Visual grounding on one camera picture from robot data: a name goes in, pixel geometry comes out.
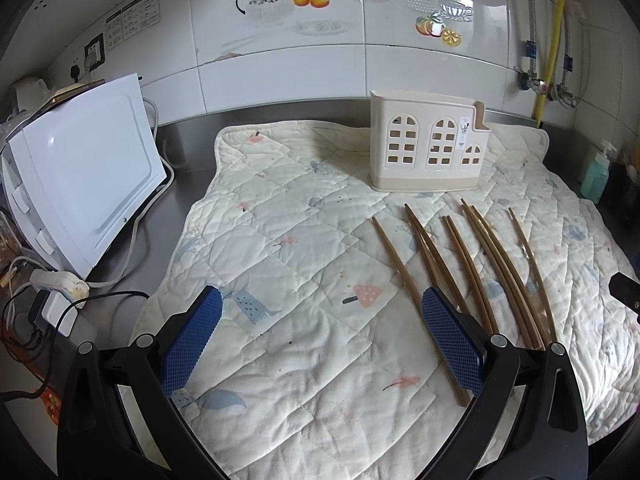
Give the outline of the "metal water valve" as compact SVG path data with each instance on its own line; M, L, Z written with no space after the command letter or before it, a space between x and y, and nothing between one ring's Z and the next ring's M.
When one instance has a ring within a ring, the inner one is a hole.
M568 73L563 72L562 81L559 84L549 84L536 77L532 70L523 72L518 70L518 88L523 91L532 90L537 96L544 96L551 102L558 102L565 108L576 108L579 103L578 95L570 92L566 84Z

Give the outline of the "black wall socket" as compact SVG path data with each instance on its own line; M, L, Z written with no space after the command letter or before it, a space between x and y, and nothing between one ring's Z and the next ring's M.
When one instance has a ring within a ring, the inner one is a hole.
M85 45L84 52L86 73L91 73L105 62L104 36L102 32Z

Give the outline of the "white power adapter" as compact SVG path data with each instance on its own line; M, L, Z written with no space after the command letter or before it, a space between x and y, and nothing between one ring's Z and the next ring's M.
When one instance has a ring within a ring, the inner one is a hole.
M62 292L51 292L47 289L40 289L40 291L36 293L34 303L28 312L28 322L44 332L49 327L55 328L58 326L58 321L62 318L63 321L58 328L58 332L63 337L68 337L70 336L70 332L74 327L78 315L76 308L70 309L66 315L63 315L69 306L70 300L68 300Z

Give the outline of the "teal soap dispenser bottle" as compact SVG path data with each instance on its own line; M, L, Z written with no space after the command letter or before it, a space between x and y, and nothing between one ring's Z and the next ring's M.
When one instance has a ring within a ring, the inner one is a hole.
M587 167L585 177L582 179L582 185L579 190L582 198L590 200L595 205L600 202L605 185L608 183L611 156L616 151L617 148L611 142L602 142L602 150L594 155L593 160Z

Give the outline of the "white quilted patterned mat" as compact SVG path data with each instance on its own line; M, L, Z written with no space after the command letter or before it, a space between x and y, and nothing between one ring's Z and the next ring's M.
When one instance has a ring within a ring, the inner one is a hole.
M364 129L277 122L218 133L215 177L136 333L156 332L205 286L219 289L224 312L178 405L229 477L412 479L456 426L462 407L371 221L427 287L405 204L468 294L442 223L454 220L499 330L518 341L461 201L492 227L545 321L511 207L570 354L589 440L631 418L639 325L608 281L632 266L596 207L544 166L548 145L540 129L493 125L477 188L404 194L370 187Z

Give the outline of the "yellow gas pipe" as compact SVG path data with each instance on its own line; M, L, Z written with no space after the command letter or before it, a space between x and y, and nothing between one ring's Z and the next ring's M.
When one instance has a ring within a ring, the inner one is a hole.
M553 82L556 61L558 60L558 52L564 20L565 1L566 0L555 1L551 27L551 37L547 54L547 64L546 70L544 71L544 82L547 84L547 90L550 90L551 84Z

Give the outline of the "wooden chopstick eight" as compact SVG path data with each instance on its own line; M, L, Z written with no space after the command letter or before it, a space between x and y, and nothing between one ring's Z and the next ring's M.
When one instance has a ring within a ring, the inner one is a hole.
M539 325L538 330L540 330L540 334L542 336L542 339L544 340L544 344L546 346L550 346L552 342L555 342L558 339L558 335L556 334L556 330L555 330L554 319L553 319L549 298L548 298L546 289L544 288L544 280L542 279L542 276L540 274L539 268L535 260L535 256L529 247L528 240L525 236L525 233L520 226L520 222L518 222L518 217L516 216L515 212L511 207L508 208L508 211L509 211L509 216L514 225L514 230L516 232L516 235L518 236L518 241L520 242L520 245L522 246L524 252L526 253L526 259L530 267L530 270L532 271L532 274L533 274L533 280L536 285L538 296L540 298L542 306L544 307L544 316L546 317L546 320L544 322L538 323Z

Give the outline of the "wooden chopstick three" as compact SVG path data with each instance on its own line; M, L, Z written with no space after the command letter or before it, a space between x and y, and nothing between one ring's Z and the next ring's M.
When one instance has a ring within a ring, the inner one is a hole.
M460 289L456 281L454 280L454 277L449 271L447 263L440 255L437 247L431 240L431 237L427 234L426 229L424 228L424 226L422 226L420 220L414 214L408 204L405 204L405 210L408 214L408 218L411 224L416 228L416 232L418 232L418 237L420 238L420 240L422 240L425 246L425 251L432 257L434 261L434 267L438 270L439 274L444 279L444 282L446 283L446 289L448 290L448 292L452 293L452 296L454 297L454 300L452 300L452 302L460 312L470 314L469 307L466 304L466 301L462 296L462 293L460 292Z

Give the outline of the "white appliance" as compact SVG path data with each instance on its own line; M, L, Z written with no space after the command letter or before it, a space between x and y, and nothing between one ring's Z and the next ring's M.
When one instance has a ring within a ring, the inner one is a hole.
M52 268L86 278L166 178L138 76L99 84L16 126L1 171L30 247Z

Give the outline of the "cream house-shaped utensil holder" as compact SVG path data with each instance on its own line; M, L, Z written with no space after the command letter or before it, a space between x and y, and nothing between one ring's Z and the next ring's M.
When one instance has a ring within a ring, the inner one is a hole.
M370 93L370 182L381 192L476 188L490 137L483 102L408 90Z

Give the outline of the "wooden chopstick one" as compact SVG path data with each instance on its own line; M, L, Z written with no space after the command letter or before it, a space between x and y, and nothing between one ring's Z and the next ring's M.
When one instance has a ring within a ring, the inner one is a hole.
M416 310L418 310L420 320L423 322L422 296L419 292L419 289L416 287L416 283L413 281L411 275L409 274L405 266L405 263L402 262L401 258L398 255L398 252L396 252L396 249L394 248L392 242L387 237L384 229L380 225L380 222L378 222L378 219L373 217L371 221L374 225L375 231L378 233L378 236L380 237L380 240L387 252L387 255L390 257L390 260L392 260L392 263L396 271L399 273L402 281L404 282L405 288L408 290L408 293L410 294L412 301L416 306ZM442 361L442 364L444 364L445 373L449 380L452 390L454 390L454 396L456 397L457 404L462 406L462 408L466 408L471 402L471 397L469 393L458 384L457 379L454 377L454 373L450 370L448 362L446 361L446 359L444 358L444 356L442 355L442 352L439 350L438 347L436 347L436 350L437 350L438 356L440 357L440 360Z

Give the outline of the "wooden chopstick seven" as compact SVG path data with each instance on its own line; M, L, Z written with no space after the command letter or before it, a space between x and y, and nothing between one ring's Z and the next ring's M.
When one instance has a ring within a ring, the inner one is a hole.
M508 263L508 255L480 213L465 200L462 200L462 208L478 236L480 244L484 247L491 265L494 267L498 282L506 293L506 298L508 298L508 303L516 324L518 324L518 330L521 333L524 344L528 348L541 350L544 348L544 340L539 333L533 315L529 311L524 292L521 291L521 287L518 286L518 282L515 279L516 272L512 270L512 266Z

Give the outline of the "wooden chopstick two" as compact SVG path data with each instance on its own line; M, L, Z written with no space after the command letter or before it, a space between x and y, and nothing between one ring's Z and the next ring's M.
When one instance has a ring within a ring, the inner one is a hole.
M466 303L464 298L461 296L461 292L458 289L454 278L448 270L448 266L444 263L444 259L439 255L431 237L428 236L426 229L422 226L411 207L408 204L405 204L404 208L409 219L410 226L413 228L414 235L418 240L420 252L432 284L442 290L445 296L452 302L459 312L464 312Z

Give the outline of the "white power strip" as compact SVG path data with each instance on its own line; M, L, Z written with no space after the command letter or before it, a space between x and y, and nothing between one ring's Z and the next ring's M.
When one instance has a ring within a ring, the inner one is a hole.
M68 271L46 271L35 269L30 274L29 283L35 288L59 292L63 297L82 308L90 294L89 285Z

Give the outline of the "wooden chopstick six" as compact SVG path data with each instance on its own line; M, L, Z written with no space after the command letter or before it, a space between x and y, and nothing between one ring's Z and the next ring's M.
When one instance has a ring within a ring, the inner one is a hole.
M497 275L498 282L506 294L506 299L508 300L516 324L518 324L518 330L524 340L524 344L527 348L539 349L541 340L536 333L536 328L533 322L527 316L525 301L522 298L522 295L518 290L518 285L512 278L512 274L508 270L502 255L500 255L497 245L492 241L489 232L482 225L480 216L476 214L464 200L462 200L461 203L463 212L465 213L466 218L468 218L474 233L478 237L478 241L484 248L484 252L486 252L487 258Z

